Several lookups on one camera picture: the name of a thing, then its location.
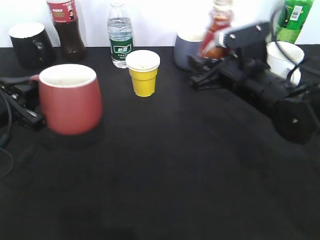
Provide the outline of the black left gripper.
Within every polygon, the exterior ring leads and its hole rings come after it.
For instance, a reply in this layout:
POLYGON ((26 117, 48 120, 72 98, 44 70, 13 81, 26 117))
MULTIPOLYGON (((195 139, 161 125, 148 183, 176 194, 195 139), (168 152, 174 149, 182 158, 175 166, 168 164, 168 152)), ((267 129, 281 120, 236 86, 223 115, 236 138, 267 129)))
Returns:
POLYGON ((12 110, 13 122, 33 131, 39 131, 46 125, 44 116, 37 111, 39 89, 37 83, 0 83, 12 110))

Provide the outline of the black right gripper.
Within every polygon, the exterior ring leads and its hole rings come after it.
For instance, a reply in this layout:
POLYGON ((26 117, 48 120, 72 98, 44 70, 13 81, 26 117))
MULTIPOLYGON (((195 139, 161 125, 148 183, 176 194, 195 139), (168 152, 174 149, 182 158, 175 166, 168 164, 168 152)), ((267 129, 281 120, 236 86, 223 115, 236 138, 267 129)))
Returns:
POLYGON ((195 74, 190 77, 190 85, 197 92, 225 87, 242 98, 272 96, 272 74, 265 61, 234 56, 213 59, 189 55, 188 64, 195 74))

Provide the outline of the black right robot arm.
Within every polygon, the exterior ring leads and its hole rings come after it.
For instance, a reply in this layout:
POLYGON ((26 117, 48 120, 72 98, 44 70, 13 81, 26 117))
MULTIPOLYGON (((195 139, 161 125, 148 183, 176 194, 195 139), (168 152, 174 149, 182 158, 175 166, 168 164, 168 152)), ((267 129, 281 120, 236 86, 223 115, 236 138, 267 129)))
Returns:
POLYGON ((295 86, 270 71, 259 59, 229 55, 201 59, 188 55, 197 91, 227 89, 269 117, 274 129, 289 142, 304 145, 320 134, 320 85, 295 86))

